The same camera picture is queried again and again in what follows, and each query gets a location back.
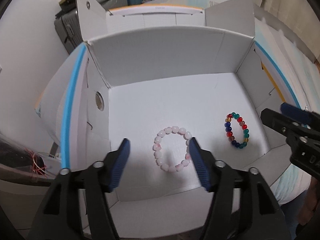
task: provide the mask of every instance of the white cardboard box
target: white cardboard box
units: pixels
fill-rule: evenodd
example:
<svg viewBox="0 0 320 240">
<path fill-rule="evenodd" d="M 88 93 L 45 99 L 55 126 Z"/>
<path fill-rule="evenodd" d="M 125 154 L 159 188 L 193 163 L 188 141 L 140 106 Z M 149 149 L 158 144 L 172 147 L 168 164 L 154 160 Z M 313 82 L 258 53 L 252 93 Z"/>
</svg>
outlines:
<svg viewBox="0 0 320 240">
<path fill-rule="evenodd" d="M 269 185 L 288 167 L 291 151 L 284 137 L 263 127 L 259 114 L 266 107 L 278 111 L 283 99 L 294 100 L 254 41 L 251 0 L 205 10 L 151 5 L 107 13 L 95 0 L 77 0 L 77 8 L 85 43 L 61 66 L 74 65 L 78 73 L 74 96 L 66 96 L 70 130 L 62 131 L 70 140 L 72 170 L 85 169 L 123 138 L 130 140 L 120 186 L 107 194 L 121 238 L 161 237 L 204 224 L 212 194 L 200 187 L 193 165 L 173 174 L 156 165 L 153 140 L 167 126 L 185 127 L 203 149 L 233 168 L 257 167 Z M 231 147 L 225 134 L 231 112 L 250 130 L 242 150 Z M 232 127 L 240 140 L 240 126 L 233 121 Z M 179 135 L 165 136 L 162 147 L 169 164 L 184 159 L 186 144 Z"/>
</svg>

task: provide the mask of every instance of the cardboard flap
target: cardboard flap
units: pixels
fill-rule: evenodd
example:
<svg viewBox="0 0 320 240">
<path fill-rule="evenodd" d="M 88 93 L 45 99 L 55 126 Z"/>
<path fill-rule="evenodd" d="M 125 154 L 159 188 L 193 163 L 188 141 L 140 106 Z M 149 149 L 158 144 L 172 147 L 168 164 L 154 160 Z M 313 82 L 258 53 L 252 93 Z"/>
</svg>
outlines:
<svg viewBox="0 0 320 240">
<path fill-rule="evenodd" d="M 251 167 L 257 168 L 269 186 L 271 186 L 289 167 L 291 148 L 285 144 L 274 148 L 265 155 L 243 168 L 248 171 Z"/>
<path fill-rule="evenodd" d="M 105 9 L 96 0 L 76 0 L 82 39 L 108 33 Z"/>
<path fill-rule="evenodd" d="M 208 27 L 226 29 L 250 37 L 255 36 L 252 0 L 229 0 L 204 11 Z"/>
</svg>

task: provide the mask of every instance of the gray suitcase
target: gray suitcase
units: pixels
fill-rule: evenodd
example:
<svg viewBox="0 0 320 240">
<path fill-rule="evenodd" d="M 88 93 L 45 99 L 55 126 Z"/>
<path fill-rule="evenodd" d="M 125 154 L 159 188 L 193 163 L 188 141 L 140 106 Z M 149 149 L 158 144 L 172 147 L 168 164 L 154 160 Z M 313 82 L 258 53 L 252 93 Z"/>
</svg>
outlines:
<svg viewBox="0 0 320 240">
<path fill-rule="evenodd" d="M 127 0 L 97 0 L 97 2 L 99 2 L 106 11 L 128 5 Z M 57 18 L 54 21 L 54 27 L 69 54 L 83 42 L 76 9 Z"/>
</svg>

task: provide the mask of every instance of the hole in cardboard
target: hole in cardboard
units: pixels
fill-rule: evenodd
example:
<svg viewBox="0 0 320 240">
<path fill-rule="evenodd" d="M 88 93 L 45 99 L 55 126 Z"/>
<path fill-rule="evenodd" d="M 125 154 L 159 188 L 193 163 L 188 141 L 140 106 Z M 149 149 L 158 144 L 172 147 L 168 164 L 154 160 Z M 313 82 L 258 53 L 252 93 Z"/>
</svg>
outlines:
<svg viewBox="0 0 320 240">
<path fill-rule="evenodd" d="M 98 109 L 100 111 L 103 111 L 104 101 L 103 101 L 102 95 L 98 91 L 96 92 L 96 104 L 97 104 Z"/>
</svg>

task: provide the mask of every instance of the bead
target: bead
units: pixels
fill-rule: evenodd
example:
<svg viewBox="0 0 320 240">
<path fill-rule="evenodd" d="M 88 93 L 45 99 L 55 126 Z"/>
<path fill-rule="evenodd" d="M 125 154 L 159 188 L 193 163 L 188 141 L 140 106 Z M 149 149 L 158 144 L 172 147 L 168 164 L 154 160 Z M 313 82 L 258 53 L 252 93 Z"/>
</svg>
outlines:
<svg viewBox="0 0 320 240">
<path fill-rule="evenodd" d="M 160 136 L 157 136 L 155 138 L 155 143 L 161 143 L 162 138 Z"/>
<path fill-rule="evenodd" d="M 183 127 L 179 129 L 179 133 L 180 133 L 180 134 L 185 134 L 186 131 L 187 131 L 187 130 L 186 130 L 185 128 L 183 128 Z"/>
<path fill-rule="evenodd" d="M 158 135 L 160 137 L 164 137 L 165 136 L 165 131 L 164 130 L 160 130 L 160 132 L 158 132 Z"/>
<path fill-rule="evenodd" d="M 178 165 L 175 166 L 177 171 L 182 171 L 183 170 L 183 165 L 179 163 Z"/>
<path fill-rule="evenodd" d="M 162 157 L 162 153 L 160 151 L 156 151 L 153 155 L 155 156 L 156 159 L 159 159 Z"/>
<path fill-rule="evenodd" d="M 173 126 L 173 127 L 172 127 L 172 132 L 173 132 L 173 133 L 179 132 L 179 127 L 178 127 L 178 126 Z"/>
<path fill-rule="evenodd" d="M 192 137 L 191 132 L 186 132 L 186 133 L 184 134 L 184 136 L 185 136 L 185 138 L 186 138 L 187 140 Z"/>
<path fill-rule="evenodd" d="M 169 172 L 176 172 L 177 168 L 175 166 L 170 166 L 168 169 Z"/>
<path fill-rule="evenodd" d="M 183 166 L 187 167 L 187 166 L 190 164 L 190 160 L 183 160 L 183 161 L 181 162 L 181 164 L 182 164 Z"/>
<path fill-rule="evenodd" d="M 172 128 L 171 127 L 164 128 L 164 131 L 166 134 L 169 134 L 172 132 Z"/>
<path fill-rule="evenodd" d="M 155 144 L 153 145 L 153 150 L 155 150 L 155 151 L 161 151 L 161 145 L 158 144 L 158 143 L 155 143 Z"/>
<path fill-rule="evenodd" d="M 160 169 L 163 170 L 163 171 L 168 171 L 169 165 L 166 164 L 166 163 L 165 163 L 165 164 L 162 164 L 161 167 L 160 167 Z"/>
<path fill-rule="evenodd" d="M 161 165 L 165 164 L 163 158 L 157 159 L 157 160 L 156 160 L 156 163 L 157 163 L 158 166 L 161 166 Z"/>
</svg>

